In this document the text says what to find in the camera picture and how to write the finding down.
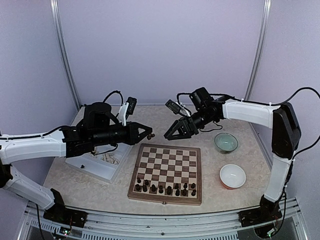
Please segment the wooden chess board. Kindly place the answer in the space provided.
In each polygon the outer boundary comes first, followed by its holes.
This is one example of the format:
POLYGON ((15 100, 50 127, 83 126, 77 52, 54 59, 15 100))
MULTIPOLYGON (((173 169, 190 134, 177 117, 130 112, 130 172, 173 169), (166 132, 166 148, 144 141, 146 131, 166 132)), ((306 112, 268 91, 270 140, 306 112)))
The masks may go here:
POLYGON ((172 146, 143 143, 139 147, 127 196, 129 199, 162 204, 199 206, 202 204, 202 161, 201 150, 197 147, 172 146), (145 180, 149 181, 147 191, 143 191, 145 180), (181 196, 184 184, 188 183, 187 196, 181 196), (135 191, 136 184, 141 191, 135 191), (176 196, 175 185, 179 184, 180 195, 176 196), (151 192, 155 185, 157 191, 151 192), (167 195, 168 186, 172 195, 167 195))

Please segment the dark chess knight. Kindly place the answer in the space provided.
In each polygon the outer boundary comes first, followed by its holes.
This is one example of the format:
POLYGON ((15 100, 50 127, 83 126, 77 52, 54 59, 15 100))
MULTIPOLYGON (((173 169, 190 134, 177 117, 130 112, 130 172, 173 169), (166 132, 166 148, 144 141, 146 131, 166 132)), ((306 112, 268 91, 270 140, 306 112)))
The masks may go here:
POLYGON ((168 186, 167 189, 166 189, 166 194, 168 196, 171 196, 172 195, 172 187, 171 186, 168 186))
POLYGON ((156 188, 156 186, 154 184, 151 186, 151 192, 152 193, 156 193, 157 192, 157 188, 156 188))

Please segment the dark chess queen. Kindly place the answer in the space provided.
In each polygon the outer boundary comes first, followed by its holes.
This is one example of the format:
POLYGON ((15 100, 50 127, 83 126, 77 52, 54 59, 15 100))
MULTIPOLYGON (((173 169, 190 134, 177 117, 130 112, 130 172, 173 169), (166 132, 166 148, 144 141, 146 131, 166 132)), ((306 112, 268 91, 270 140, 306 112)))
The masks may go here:
POLYGON ((188 191, 184 188, 184 189, 181 191, 181 196, 186 197, 186 196, 187 196, 187 193, 188 193, 188 191))

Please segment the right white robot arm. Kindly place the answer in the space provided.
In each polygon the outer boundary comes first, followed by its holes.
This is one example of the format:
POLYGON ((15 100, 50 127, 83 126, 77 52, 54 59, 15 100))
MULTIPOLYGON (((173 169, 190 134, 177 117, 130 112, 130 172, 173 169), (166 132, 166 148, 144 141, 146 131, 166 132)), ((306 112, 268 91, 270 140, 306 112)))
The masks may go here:
POLYGON ((190 139, 207 124, 221 120, 240 120, 272 130, 271 175, 255 212, 260 222, 268 221, 278 209, 291 178, 294 154, 302 135, 292 104, 253 103, 227 94, 209 93, 204 87, 188 96, 195 107, 195 113, 191 113, 179 101, 169 99, 165 104, 174 114, 181 115, 164 134, 169 141, 190 139))

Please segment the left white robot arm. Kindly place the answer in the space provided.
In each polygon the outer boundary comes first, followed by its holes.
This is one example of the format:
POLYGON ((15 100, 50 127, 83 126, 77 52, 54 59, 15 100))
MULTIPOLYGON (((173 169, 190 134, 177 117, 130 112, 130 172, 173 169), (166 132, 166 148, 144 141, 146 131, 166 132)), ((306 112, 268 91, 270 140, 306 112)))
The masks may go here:
POLYGON ((117 116, 105 102, 85 106, 82 120, 75 126, 63 125, 35 135, 0 137, 0 186, 34 202, 63 223, 70 218, 61 194, 45 188, 19 172, 14 162, 46 157, 73 158, 94 151, 95 147, 116 144, 135 145, 153 129, 138 122, 128 121, 135 104, 124 103, 117 116))

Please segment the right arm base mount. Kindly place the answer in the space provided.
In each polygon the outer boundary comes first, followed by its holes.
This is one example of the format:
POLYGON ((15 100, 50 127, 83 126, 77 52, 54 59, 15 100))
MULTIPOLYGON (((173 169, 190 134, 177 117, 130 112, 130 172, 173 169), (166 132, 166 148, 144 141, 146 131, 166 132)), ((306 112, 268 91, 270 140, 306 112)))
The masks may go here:
POLYGON ((270 212, 263 212, 260 207, 249 210, 242 210, 238 213, 239 221, 242 227, 258 225, 276 219, 280 219, 283 215, 280 209, 270 212))

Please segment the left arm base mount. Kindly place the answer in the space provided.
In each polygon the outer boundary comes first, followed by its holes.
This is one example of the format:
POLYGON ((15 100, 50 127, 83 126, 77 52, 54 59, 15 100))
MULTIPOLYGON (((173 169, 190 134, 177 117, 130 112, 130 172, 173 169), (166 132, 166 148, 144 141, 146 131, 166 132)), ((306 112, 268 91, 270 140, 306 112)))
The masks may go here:
POLYGON ((47 220, 68 225, 71 227, 84 228, 88 213, 70 208, 55 208, 45 210, 43 217, 47 220))

